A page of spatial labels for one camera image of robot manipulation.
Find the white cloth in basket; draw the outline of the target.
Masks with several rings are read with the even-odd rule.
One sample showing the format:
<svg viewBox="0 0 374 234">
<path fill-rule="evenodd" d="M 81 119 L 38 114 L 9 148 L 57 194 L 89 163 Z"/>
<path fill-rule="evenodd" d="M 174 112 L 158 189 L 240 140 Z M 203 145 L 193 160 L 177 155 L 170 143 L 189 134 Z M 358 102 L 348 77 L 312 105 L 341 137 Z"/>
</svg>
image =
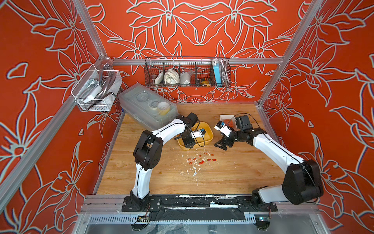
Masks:
<svg viewBox="0 0 374 234">
<path fill-rule="evenodd" d="M 179 84 L 180 75 L 173 69 L 169 69 L 164 74 L 164 81 L 166 84 Z"/>
</svg>

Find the clear lidded storage container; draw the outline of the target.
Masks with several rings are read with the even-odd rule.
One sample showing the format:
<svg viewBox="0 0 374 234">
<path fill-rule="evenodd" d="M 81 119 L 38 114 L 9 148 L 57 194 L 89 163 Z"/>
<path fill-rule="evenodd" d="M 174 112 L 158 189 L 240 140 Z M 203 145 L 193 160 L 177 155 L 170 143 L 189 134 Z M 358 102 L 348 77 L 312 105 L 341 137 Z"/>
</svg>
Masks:
<svg viewBox="0 0 374 234">
<path fill-rule="evenodd" d="M 133 85 L 119 93 L 118 98 L 125 112 L 150 131 L 166 126 L 179 115 L 176 104 L 141 84 Z M 160 102 L 168 102 L 171 105 L 165 116 L 160 116 L 157 110 Z"/>
</svg>

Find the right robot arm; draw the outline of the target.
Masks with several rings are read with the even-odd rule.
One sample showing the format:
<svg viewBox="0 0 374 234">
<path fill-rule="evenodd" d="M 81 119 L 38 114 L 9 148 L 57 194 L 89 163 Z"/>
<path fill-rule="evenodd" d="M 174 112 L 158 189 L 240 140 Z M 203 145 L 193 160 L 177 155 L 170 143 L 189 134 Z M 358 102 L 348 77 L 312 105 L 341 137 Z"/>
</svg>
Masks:
<svg viewBox="0 0 374 234">
<path fill-rule="evenodd" d="M 319 165 L 314 160 L 304 160 L 277 143 L 261 127 L 254 128 L 247 114 L 233 117 L 237 128 L 218 121 L 215 129 L 223 135 L 214 145 L 227 150 L 236 142 L 246 142 L 267 155 L 284 172 L 281 185 L 265 186 L 252 192 L 253 206 L 274 202 L 299 205 L 322 197 L 324 189 Z"/>
</svg>

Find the clear wall-mounted bin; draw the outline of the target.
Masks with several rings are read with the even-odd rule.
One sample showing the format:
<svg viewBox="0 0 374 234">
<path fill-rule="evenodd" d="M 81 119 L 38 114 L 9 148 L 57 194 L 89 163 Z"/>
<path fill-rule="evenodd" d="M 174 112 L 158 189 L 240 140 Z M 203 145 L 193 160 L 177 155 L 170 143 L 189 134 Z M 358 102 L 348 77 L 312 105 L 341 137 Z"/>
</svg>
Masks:
<svg viewBox="0 0 374 234">
<path fill-rule="evenodd" d="M 122 78 L 110 66 L 97 69 L 91 65 L 84 77 L 71 90 L 71 96 L 82 112 L 109 112 L 118 99 Z"/>
</svg>

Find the orange cube block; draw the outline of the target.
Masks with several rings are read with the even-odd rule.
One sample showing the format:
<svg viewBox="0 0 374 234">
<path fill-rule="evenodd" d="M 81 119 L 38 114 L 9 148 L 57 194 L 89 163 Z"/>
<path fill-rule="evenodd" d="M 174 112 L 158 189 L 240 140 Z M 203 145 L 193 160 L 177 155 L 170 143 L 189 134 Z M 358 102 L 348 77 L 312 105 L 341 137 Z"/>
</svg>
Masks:
<svg viewBox="0 0 374 234">
<path fill-rule="evenodd" d="M 231 119 L 224 119 L 223 122 L 230 128 L 235 128 L 235 122 Z"/>
</svg>

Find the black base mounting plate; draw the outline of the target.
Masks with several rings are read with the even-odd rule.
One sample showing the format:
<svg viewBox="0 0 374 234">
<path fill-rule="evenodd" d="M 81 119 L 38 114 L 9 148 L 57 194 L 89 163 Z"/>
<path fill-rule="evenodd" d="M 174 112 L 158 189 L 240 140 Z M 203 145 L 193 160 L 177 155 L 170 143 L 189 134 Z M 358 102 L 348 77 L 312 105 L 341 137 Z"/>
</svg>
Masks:
<svg viewBox="0 0 374 234">
<path fill-rule="evenodd" d="M 121 210 L 123 212 L 141 212 L 150 210 L 159 212 L 162 209 L 234 209 L 240 212 L 276 212 L 276 203 L 263 203 L 252 195 L 150 195 L 138 206 L 134 199 L 125 197 Z"/>
</svg>

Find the blue box in basket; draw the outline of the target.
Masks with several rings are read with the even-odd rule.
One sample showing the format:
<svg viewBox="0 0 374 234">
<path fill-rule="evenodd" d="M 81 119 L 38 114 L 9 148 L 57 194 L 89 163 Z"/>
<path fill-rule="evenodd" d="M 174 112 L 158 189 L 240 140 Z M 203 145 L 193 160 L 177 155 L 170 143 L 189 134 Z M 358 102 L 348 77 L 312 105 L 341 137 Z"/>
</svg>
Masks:
<svg viewBox="0 0 374 234">
<path fill-rule="evenodd" d="M 215 82 L 217 85 L 222 84 L 222 78 L 221 78 L 221 62 L 218 58 L 214 58 L 212 60 L 212 68 L 214 72 Z"/>
</svg>

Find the yellow tape roll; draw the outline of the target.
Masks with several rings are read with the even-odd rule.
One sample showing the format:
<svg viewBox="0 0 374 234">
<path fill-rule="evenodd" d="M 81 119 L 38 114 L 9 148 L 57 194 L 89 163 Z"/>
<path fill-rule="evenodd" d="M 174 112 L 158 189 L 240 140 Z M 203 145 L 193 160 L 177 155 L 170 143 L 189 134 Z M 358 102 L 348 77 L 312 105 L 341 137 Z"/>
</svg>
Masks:
<svg viewBox="0 0 374 234">
<path fill-rule="evenodd" d="M 157 110 L 160 116 L 165 116 L 171 109 L 171 105 L 168 102 L 160 102 L 157 105 Z"/>
</svg>

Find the yellow plastic tray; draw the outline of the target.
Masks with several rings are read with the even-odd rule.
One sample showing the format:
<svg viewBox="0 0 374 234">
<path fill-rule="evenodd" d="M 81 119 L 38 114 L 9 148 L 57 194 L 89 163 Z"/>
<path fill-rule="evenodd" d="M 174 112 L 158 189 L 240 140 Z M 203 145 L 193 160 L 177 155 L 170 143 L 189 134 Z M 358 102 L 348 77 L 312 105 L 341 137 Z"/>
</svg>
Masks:
<svg viewBox="0 0 374 234">
<path fill-rule="evenodd" d="M 193 143 L 195 143 L 192 149 L 207 146 L 213 140 L 213 131 L 207 122 L 196 123 L 192 130 L 194 134 L 188 130 Z"/>
</svg>

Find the white square box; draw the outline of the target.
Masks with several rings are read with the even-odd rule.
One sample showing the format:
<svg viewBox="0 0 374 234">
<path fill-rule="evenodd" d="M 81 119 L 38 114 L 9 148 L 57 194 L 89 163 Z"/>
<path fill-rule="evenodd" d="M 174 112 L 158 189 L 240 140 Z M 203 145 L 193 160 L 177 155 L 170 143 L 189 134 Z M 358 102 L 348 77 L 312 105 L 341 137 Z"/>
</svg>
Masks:
<svg viewBox="0 0 374 234">
<path fill-rule="evenodd" d="M 237 131 L 234 115 L 220 115 L 220 121 L 224 122 L 225 125 Z"/>
</svg>

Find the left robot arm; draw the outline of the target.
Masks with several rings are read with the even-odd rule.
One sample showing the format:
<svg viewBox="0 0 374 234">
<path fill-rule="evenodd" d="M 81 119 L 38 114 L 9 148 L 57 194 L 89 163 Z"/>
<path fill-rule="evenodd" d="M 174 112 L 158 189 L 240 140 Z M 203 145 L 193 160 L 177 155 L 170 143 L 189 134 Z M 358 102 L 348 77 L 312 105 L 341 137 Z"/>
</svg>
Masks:
<svg viewBox="0 0 374 234">
<path fill-rule="evenodd" d="M 187 149 L 193 148 L 198 142 L 192 128 L 198 121 L 194 113 L 186 117 L 179 115 L 171 123 L 158 130 L 142 132 L 133 152 L 136 178 L 130 192 L 130 200 L 136 207 L 142 210 L 148 204 L 152 171 L 161 159 L 164 144 L 171 139 L 181 138 Z"/>
</svg>

